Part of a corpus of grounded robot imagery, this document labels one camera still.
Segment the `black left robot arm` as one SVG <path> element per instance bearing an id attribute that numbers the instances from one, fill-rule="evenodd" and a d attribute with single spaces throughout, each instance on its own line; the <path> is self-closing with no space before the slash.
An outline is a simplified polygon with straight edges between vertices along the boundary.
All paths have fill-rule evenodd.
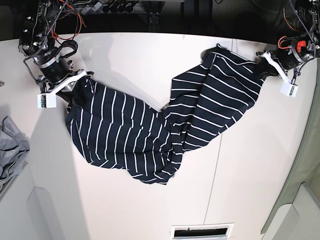
<path id="1" fill-rule="evenodd" d="M 285 9 L 282 13 L 285 23 L 295 35 L 280 37 L 275 49 L 264 52 L 279 64 L 285 75 L 293 70 L 294 82 L 307 63 L 320 57 L 320 2 L 297 0 L 293 3 L 290 0 L 289 4 L 296 24 L 290 24 Z"/>

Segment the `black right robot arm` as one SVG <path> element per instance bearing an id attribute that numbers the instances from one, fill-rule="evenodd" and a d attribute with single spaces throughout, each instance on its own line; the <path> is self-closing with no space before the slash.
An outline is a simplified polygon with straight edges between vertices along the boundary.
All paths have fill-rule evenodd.
<path id="1" fill-rule="evenodd" d="M 70 106 L 81 105 L 84 93 L 78 81 L 94 74 L 83 69 L 74 70 L 70 59 L 78 51 L 74 36 L 85 26 L 81 14 L 69 0 L 27 0 L 25 7 L 18 47 L 25 56 L 24 65 L 32 60 L 41 71 L 41 75 L 31 76 L 40 89 L 38 108 L 55 108 L 57 97 Z M 76 17 L 74 36 L 62 38 L 55 32 L 55 27 L 68 15 Z"/>

